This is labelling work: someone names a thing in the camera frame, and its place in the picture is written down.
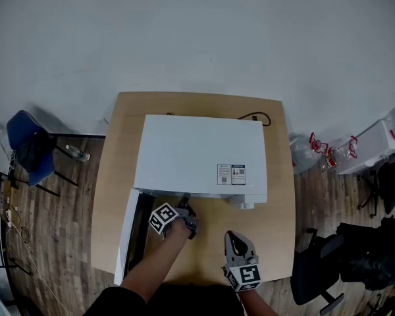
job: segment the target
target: chair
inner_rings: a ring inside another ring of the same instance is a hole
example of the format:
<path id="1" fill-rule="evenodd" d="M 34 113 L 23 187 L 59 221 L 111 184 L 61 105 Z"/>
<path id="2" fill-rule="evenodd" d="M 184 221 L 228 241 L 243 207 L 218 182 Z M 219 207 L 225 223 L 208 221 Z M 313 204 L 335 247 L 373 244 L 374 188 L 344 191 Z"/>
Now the chair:
<path id="1" fill-rule="evenodd" d="M 7 136 L 9 137 L 11 148 L 15 151 L 19 149 L 23 141 L 31 138 L 37 132 L 45 132 L 48 134 L 48 132 L 25 110 L 20 110 L 7 123 Z M 56 146 L 56 148 L 70 158 L 72 157 L 59 146 Z M 60 196 L 59 194 L 39 185 L 42 180 L 48 178 L 52 174 L 59 176 L 76 187 L 78 186 L 77 183 L 73 182 L 71 179 L 63 176 L 61 173 L 55 170 L 53 152 L 43 153 L 38 168 L 35 171 L 28 173 L 28 185 L 36 186 L 41 190 L 53 194 L 54 196 Z"/>
<path id="2" fill-rule="evenodd" d="M 340 277 L 339 247 L 344 243 L 344 238 L 335 234 L 320 238 L 314 228 L 307 231 L 313 233 L 309 247 L 301 253 L 295 252 L 294 255 L 292 295 L 298 305 L 306 304 L 322 295 L 328 305 L 320 311 L 320 315 L 326 315 L 344 299 L 344 294 L 333 298 L 327 292 Z"/>
<path id="3" fill-rule="evenodd" d="M 365 202 L 358 205 L 357 209 L 362 209 L 373 199 L 375 212 L 370 214 L 370 217 L 373 218 L 377 214 L 377 202 L 381 197 L 386 214 L 390 214 L 395 208 L 395 161 L 383 164 L 378 171 L 372 170 L 370 174 L 373 175 L 373 183 L 366 177 L 359 176 L 359 179 L 364 179 L 371 192 Z"/>

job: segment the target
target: sticker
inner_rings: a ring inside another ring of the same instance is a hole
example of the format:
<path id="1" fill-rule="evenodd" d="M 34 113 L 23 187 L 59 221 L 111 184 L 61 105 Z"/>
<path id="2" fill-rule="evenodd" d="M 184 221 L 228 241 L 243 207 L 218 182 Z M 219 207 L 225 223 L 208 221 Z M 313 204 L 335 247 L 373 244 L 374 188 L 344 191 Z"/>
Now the sticker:
<path id="1" fill-rule="evenodd" d="M 177 216 L 178 213 L 168 203 L 165 203 L 151 213 L 149 224 L 160 234 L 164 230 L 164 227 L 177 218 Z"/>
<path id="2" fill-rule="evenodd" d="M 241 286 L 241 288 L 238 290 L 239 292 L 242 292 L 243 290 L 250 290 L 250 289 L 254 289 L 257 286 L 259 286 L 260 282 L 257 283 L 252 283 L 252 284 L 245 284 L 243 286 Z"/>
<path id="3" fill-rule="evenodd" d="M 242 283 L 261 280 L 259 271 L 257 270 L 257 265 L 240 268 L 240 276 L 242 277 Z"/>
<path id="4" fill-rule="evenodd" d="M 244 165 L 231 165 L 232 185 L 246 185 L 246 168 Z"/>
<path id="5" fill-rule="evenodd" d="M 334 167 L 336 165 L 334 161 L 334 156 L 332 155 L 332 148 L 330 147 L 327 152 L 327 164 L 329 167 Z"/>
<path id="6" fill-rule="evenodd" d="M 218 164 L 218 185 L 231 185 L 231 165 Z"/>
<path id="7" fill-rule="evenodd" d="M 238 282 L 231 272 L 228 273 L 227 279 L 230 281 L 232 288 L 236 289 L 238 286 Z"/>

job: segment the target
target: red label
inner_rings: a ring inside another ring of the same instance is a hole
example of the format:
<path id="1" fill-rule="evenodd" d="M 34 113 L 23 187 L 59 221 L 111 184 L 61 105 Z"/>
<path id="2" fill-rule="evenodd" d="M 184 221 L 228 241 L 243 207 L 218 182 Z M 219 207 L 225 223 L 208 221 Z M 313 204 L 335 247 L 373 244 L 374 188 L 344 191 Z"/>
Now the red label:
<path id="1" fill-rule="evenodd" d="M 332 148 L 331 147 L 328 149 L 328 152 L 327 152 L 327 164 L 329 167 L 334 167 L 336 165 L 336 163 L 334 162 L 334 159 L 332 157 Z"/>

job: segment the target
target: forearm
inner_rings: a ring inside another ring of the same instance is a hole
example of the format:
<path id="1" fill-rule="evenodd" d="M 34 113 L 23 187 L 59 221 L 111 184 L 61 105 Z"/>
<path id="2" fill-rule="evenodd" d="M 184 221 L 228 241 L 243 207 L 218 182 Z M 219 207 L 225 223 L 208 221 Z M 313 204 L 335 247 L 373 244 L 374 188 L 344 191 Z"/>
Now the forearm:
<path id="1" fill-rule="evenodd" d="M 278 316 L 256 290 L 238 293 L 248 316 Z"/>
<path id="2" fill-rule="evenodd" d="M 182 232 L 171 231 L 155 252 L 127 274 L 121 287 L 139 294 L 147 303 L 163 283 L 189 235 L 187 228 Z"/>

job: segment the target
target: water bottle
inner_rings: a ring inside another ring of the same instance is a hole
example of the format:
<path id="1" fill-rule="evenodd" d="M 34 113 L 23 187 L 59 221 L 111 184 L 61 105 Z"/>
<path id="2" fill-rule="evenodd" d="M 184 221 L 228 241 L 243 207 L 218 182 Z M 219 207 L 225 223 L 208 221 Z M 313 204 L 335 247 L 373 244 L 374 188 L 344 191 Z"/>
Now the water bottle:
<path id="1" fill-rule="evenodd" d="M 85 153 L 83 151 L 80 151 L 77 147 L 72 146 L 72 145 L 66 145 L 66 150 L 69 154 L 72 155 L 73 158 L 79 161 L 89 161 L 91 155 L 89 153 Z"/>
<path id="2" fill-rule="evenodd" d="M 310 136 L 297 135 L 291 143 L 291 158 L 294 174 L 301 173 L 314 166 L 326 153 L 328 144 L 315 139 L 315 133 Z"/>
<path id="3" fill-rule="evenodd" d="M 325 162 L 322 165 L 322 169 L 334 170 L 347 160 L 357 158 L 356 149 L 357 138 L 354 136 L 351 136 L 347 144 L 339 147 L 329 147 L 325 154 Z"/>

